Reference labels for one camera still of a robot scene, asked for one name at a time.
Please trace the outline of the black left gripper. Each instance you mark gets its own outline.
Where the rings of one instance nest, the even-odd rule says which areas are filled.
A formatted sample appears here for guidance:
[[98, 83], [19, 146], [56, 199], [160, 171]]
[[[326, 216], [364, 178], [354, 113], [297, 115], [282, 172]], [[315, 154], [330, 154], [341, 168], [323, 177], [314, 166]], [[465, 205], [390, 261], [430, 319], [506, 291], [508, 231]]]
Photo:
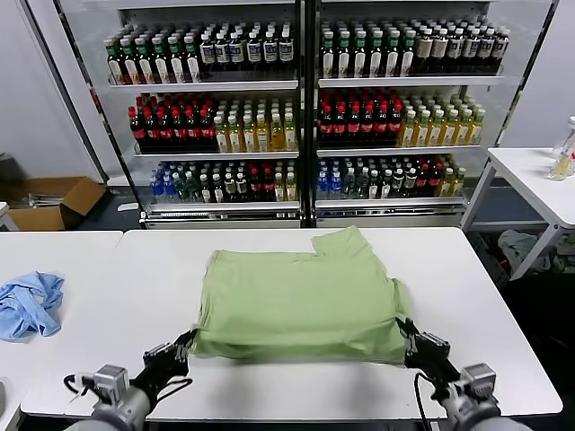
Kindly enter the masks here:
[[197, 335], [198, 330], [192, 329], [182, 333], [173, 343], [163, 343], [145, 352], [144, 387], [160, 391], [171, 379], [185, 377], [189, 372], [188, 354]]

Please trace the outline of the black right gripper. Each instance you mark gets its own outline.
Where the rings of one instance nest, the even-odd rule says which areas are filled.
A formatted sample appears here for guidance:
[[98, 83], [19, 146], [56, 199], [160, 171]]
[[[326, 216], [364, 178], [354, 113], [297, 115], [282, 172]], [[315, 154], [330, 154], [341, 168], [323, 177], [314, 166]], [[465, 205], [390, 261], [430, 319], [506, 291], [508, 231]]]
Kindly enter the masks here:
[[421, 370], [435, 388], [435, 395], [448, 395], [450, 383], [458, 380], [458, 370], [451, 363], [451, 345], [438, 336], [419, 332], [410, 318], [395, 318], [404, 338], [406, 366]]

